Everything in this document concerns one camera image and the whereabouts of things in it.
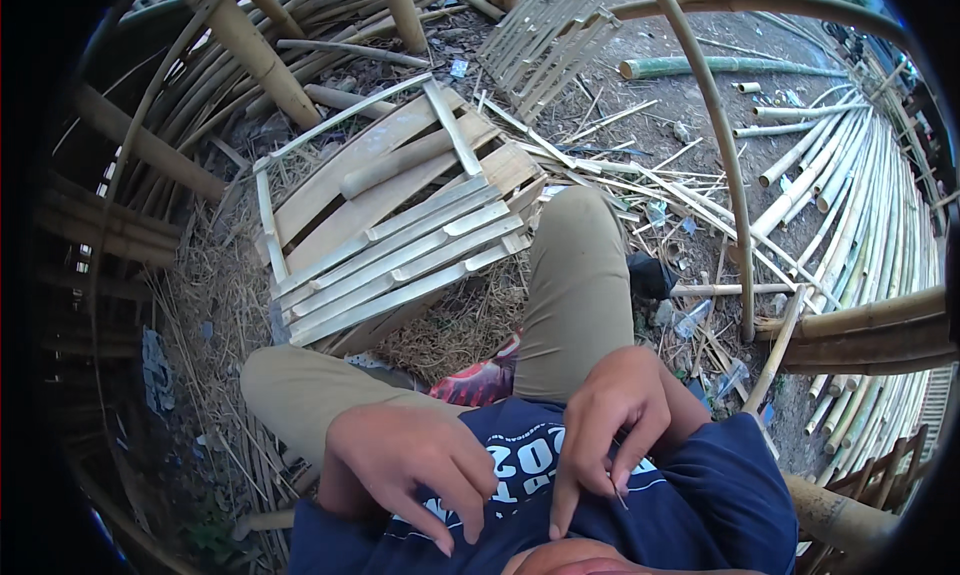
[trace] fingernail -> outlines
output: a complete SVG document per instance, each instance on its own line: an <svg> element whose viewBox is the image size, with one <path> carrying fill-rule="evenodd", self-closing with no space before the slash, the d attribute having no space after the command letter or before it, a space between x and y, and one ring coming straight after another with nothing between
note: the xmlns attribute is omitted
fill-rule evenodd
<svg viewBox="0 0 960 575"><path fill-rule="evenodd" d="M439 541L438 539L434 539L433 542L434 542L435 544L437 544L437 547L439 548L439 550L440 550L441 552L443 552L444 554L446 554L446 557L450 558L450 557L453 555L453 549L452 549L452 548L448 548L446 545L444 545L444 544L443 544L441 541Z"/></svg>

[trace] rock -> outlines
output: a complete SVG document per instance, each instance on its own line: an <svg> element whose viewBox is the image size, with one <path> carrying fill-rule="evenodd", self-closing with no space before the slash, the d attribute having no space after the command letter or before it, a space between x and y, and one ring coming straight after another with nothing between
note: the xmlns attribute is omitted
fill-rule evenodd
<svg viewBox="0 0 960 575"><path fill-rule="evenodd" d="M341 92L350 93L357 88L357 80L354 77L344 77L340 82L333 86L333 89Z"/></svg>
<svg viewBox="0 0 960 575"><path fill-rule="evenodd" d="M444 41L454 41L459 37L469 34L469 29L447 29L445 31L437 31L437 38Z"/></svg>
<svg viewBox="0 0 960 575"><path fill-rule="evenodd" d="M670 321L672 319L673 302L670 300L662 300L659 306L656 307L656 314L654 314L654 326L667 327L670 325Z"/></svg>
<svg viewBox="0 0 960 575"><path fill-rule="evenodd" d="M682 144L689 144L693 141L693 133L690 132L690 129L677 121L673 124L673 136L677 138L677 141Z"/></svg>
<svg viewBox="0 0 960 575"><path fill-rule="evenodd" d="M770 301L770 305L774 308L774 314L778 317L784 312L784 307L786 306L786 293L778 293L774 296L774 299Z"/></svg>

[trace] curved bamboo pole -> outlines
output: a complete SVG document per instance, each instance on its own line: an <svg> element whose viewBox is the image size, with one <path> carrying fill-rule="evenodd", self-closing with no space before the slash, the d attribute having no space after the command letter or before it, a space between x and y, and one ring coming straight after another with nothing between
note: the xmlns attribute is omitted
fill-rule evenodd
<svg viewBox="0 0 960 575"><path fill-rule="evenodd" d="M717 145L720 147L720 156L723 158L726 181L729 186L729 195L733 204L734 224L736 225L736 242L743 259L740 261L740 285L743 286L743 314L742 338L752 341L754 338L754 260L753 238L750 236L750 216L747 213L747 197L743 191L743 179L740 175L740 163L737 158L737 146L734 143L734 134L730 122L720 101L720 92L714 75L707 67L704 53L697 43L690 23L681 10L677 0L654 0L662 6L664 16L670 27L677 35L683 53L690 63L694 77L703 95L703 103L713 123L713 131L717 136Z"/></svg>
<svg viewBox="0 0 960 575"><path fill-rule="evenodd" d="M807 16L821 21L833 21L853 27L863 33L882 37L909 53L914 50L906 31L886 17L866 8L840 0L676 0L678 7L690 12L778 12ZM621 21L665 15L656 0L641 0L614 6L609 10Z"/></svg>

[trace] knee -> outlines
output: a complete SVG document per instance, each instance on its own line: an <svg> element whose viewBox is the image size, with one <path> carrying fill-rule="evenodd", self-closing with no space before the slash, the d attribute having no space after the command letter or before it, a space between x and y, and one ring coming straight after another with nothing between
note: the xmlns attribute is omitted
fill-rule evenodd
<svg viewBox="0 0 960 575"><path fill-rule="evenodd" d="M609 213L603 193L593 187L571 185L547 203L545 211L570 213L582 216L584 212Z"/></svg>

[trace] wooden plank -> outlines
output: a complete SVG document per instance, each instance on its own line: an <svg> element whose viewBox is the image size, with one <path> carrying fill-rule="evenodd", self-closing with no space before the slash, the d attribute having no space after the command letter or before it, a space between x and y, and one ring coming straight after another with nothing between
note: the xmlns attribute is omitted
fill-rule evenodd
<svg viewBox="0 0 960 575"><path fill-rule="evenodd" d="M444 97L451 110L464 103L463 99L450 89L444 90ZM374 156L382 156L399 148L436 122L437 115L430 107L430 102L425 96L420 96L392 112L380 123L373 124L364 133L350 139L317 173L310 175L292 197L274 211L273 219L276 221L280 245L289 244L340 194L340 182L347 173ZM261 245L261 239L262 246L266 248L265 237L258 238L257 245Z"/></svg>
<svg viewBox="0 0 960 575"><path fill-rule="evenodd" d="M483 146L499 132L472 111L466 112L462 118L458 119L457 125L460 126L463 136L470 140L472 148ZM287 266L291 270L309 266L357 232L377 224L408 197L413 196L456 163L456 154L453 151L445 152L344 203L290 252L287 256ZM332 183L335 190L339 190L340 182L349 171L347 169L330 173L328 182Z"/></svg>

